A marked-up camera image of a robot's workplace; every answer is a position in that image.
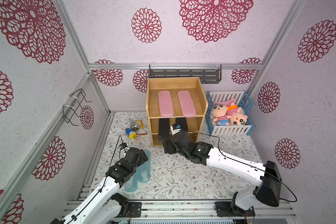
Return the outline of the pink pencil case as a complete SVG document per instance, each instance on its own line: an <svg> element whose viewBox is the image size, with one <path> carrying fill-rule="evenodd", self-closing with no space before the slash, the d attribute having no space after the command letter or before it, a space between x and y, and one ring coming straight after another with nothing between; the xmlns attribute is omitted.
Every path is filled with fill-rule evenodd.
<svg viewBox="0 0 336 224"><path fill-rule="evenodd" d="M179 91L178 98L183 116L187 118L195 117L197 112L190 92L188 90Z"/></svg>
<svg viewBox="0 0 336 224"><path fill-rule="evenodd" d="M174 115L173 101L170 91L158 92L159 110L163 118L170 118Z"/></svg>

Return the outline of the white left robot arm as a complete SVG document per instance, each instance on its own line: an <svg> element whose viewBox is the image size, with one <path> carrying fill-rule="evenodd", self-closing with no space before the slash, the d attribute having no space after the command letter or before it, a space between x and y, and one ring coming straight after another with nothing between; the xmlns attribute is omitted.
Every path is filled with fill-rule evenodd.
<svg viewBox="0 0 336 224"><path fill-rule="evenodd" d="M130 215L129 200L119 193L136 169L148 161L142 149L128 148L124 158L109 168L98 187L69 215L52 224L106 224L115 217Z"/></svg>

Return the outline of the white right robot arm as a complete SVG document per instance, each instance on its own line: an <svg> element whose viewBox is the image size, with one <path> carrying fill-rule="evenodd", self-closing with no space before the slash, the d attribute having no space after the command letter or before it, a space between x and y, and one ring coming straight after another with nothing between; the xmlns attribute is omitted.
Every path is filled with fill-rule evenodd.
<svg viewBox="0 0 336 224"><path fill-rule="evenodd" d="M279 207L282 179L274 162L247 161L209 143L195 143L184 132L175 133L171 140L164 140L162 144L167 154L178 153L195 164L219 168L249 182L250 187L233 195L232 210L247 211L260 203Z"/></svg>

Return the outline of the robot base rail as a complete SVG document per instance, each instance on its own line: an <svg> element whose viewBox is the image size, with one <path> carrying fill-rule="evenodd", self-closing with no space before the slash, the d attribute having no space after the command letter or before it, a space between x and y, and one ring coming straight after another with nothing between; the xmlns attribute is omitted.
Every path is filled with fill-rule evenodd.
<svg viewBox="0 0 336 224"><path fill-rule="evenodd" d="M297 224L297 216L289 202L279 207L258 204L247 212L234 214L230 200L130 200L128 212L115 218L133 223L231 223L231 224Z"/></svg>

